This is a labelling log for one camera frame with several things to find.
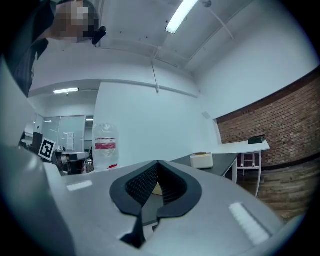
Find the brick wall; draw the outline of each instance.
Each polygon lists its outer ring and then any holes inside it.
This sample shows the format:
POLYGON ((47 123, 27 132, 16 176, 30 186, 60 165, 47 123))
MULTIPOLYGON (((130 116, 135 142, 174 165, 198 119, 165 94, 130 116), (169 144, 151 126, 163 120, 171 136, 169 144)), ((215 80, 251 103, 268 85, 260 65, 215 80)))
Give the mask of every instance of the brick wall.
POLYGON ((262 166, 320 153, 320 68, 284 89, 217 119, 222 143, 265 134, 262 166))

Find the person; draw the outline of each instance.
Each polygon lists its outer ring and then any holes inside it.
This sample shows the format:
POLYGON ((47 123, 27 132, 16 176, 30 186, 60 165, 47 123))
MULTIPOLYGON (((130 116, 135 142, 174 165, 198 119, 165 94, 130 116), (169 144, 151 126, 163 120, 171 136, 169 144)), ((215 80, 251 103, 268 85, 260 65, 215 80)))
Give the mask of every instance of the person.
POLYGON ((24 95, 29 96, 33 65, 48 47, 48 39, 78 43, 92 39, 98 29, 99 16, 89 0, 39 1, 4 53, 8 68, 24 95))

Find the plastic bag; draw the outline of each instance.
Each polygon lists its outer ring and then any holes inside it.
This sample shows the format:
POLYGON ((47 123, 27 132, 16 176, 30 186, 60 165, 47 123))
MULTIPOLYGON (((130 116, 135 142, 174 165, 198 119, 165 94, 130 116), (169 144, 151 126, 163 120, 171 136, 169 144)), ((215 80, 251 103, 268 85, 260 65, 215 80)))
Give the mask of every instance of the plastic bag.
POLYGON ((92 129, 92 153, 95 172, 118 166, 118 130, 109 123, 98 123, 92 129))

